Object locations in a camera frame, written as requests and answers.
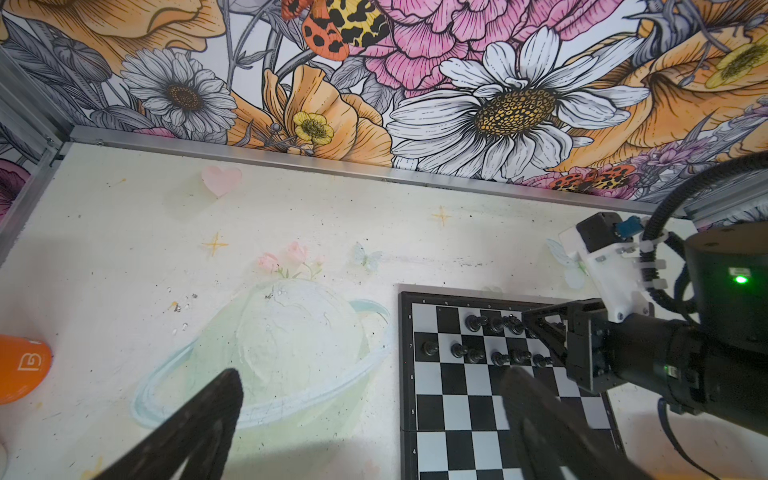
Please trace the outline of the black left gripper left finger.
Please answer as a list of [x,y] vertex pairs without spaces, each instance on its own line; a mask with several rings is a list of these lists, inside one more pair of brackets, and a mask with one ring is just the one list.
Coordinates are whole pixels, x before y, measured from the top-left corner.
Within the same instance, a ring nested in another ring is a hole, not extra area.
[[101,472],[100,479],[220,479],[243,404],[228,368],[155,431]]

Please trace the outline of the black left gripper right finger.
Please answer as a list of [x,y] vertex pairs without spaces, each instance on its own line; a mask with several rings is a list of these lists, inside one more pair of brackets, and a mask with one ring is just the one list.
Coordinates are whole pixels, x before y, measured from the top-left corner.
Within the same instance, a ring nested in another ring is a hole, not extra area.
[[501,392],[525,479],[562,479],[563,466],[578,479],[650,477],[522,368],[507,370]]

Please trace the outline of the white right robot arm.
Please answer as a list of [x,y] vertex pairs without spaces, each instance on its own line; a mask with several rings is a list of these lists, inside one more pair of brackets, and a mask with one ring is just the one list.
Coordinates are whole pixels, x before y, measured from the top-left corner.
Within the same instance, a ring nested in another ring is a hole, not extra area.
[[592,300],[525,311],[522,322],[579,387],[602,393],[631,383],[675,411],[706,413],[767,430],[767,226],[697,233],[684,243],[698,320],[654,316],[643,262],[624,244],[590,250],[577,229],[562,234],[598,289]]

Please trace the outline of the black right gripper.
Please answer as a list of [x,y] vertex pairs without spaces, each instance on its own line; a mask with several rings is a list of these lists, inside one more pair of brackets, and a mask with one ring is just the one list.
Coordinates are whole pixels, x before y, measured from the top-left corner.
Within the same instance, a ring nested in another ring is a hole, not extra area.
[[601,300],[527,310],[522,313],[522,323],[565,366],[567,376],[581,389],[601,394],[618,385],[607,345],[612,323]]

